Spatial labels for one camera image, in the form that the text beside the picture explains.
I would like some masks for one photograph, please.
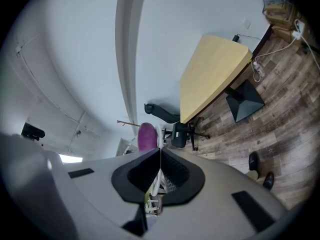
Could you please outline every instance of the office chair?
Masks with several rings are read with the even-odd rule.
[[[197,151],[198,147],[195,147],[195,135],[206,137],[207,140],[210,139],[210,135],[195,132],[200,119],[202,119],[202,117],[199,117],[193,126],[191,125],[191,123],[176,122],[173,125],[172,131],[164,129],[163,142],[165,142],[165,136],[167,134],[171,134],[171,144],[176,148],[184,148],[186,146],[187,141],[191,140],[192,150]]]
[[[152,114],[162,119],[168,124],[174,124],[180,121],[180,114],[172,114],[156,104],[144,104],[144,111],[147,114]]]

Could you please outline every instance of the yellow object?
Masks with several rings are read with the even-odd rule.
[[[185,124],[216,98],[252,58],[248,47],[203,35],[180,80],[180,121]]]

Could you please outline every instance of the wooden floor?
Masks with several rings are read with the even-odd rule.
[[[265,54],[287,46],[271,36],[260,51]],[[316,181],[320,153],[320,72],[310,52],[306,55],[293,45],[284,51],[260,58],[265,77],[253,80],[251,66],[231,86],[236,88],[248,79],[265,102],[265,106],[235,123],[226,94],[220,96],[200,114],[204,120],[197,132],[211,139],[196,137],[184,150],[248,171],[249,154],[257,151],[260,178],[273,171],[271,190],[288,208],[308,198]]]

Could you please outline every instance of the box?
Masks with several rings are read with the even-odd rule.
[[[297,18],[296,8],[289,5],[286,13],[267,12],[266,18],[272,25],[290,30],[294,28],[294,21]]]
[[[285,14],[287,11],[288,3],[281,4],[270,4],[264,7],[264,9],[269,13],[281,13]]]
[[[306,21],[304,18],[302,18],[301,21],[304,22],[304,30],[303,30],[303,35],[302,35],[302,36],[303,36],[306,40],[308,40],[308,39],[309,39],[309,36],[310,36],[310,28],[309,28],[309,25],[308,25],[307,21]],[[272,31],[273,31],[273,33],[274,33],[276,36],[280,37],[281,39],[283,39],[284,41],[286,41],[286,42],[289,43],[289,44],[290,44],[290,43],[293,41],[293,39],[294,39],[294,37],[292,36],[292,33],[293,33],[294,30],[287,30],[287,29],[283,29],[282,27],[279,27],[279,26],[274,25],[274,26],[272,27]],[[294,41],[293,44],[300,47],[302,41],[303,41],[303,40],[302,40],[302,38],[301,38],[300,40]]]
[[[283,4],[284,1],[285,0],[263,0],[265,6]]]

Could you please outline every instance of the light switch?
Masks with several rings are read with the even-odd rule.
[[[245,18],[243,19],[243,21],[242,21],[242,24],[244,25],[244,27],[245,27],[246,29],[248,29],[248,28],[250,27],[250,25],[251,25],[251,22],[247,19],[247,17],[245,17]]]

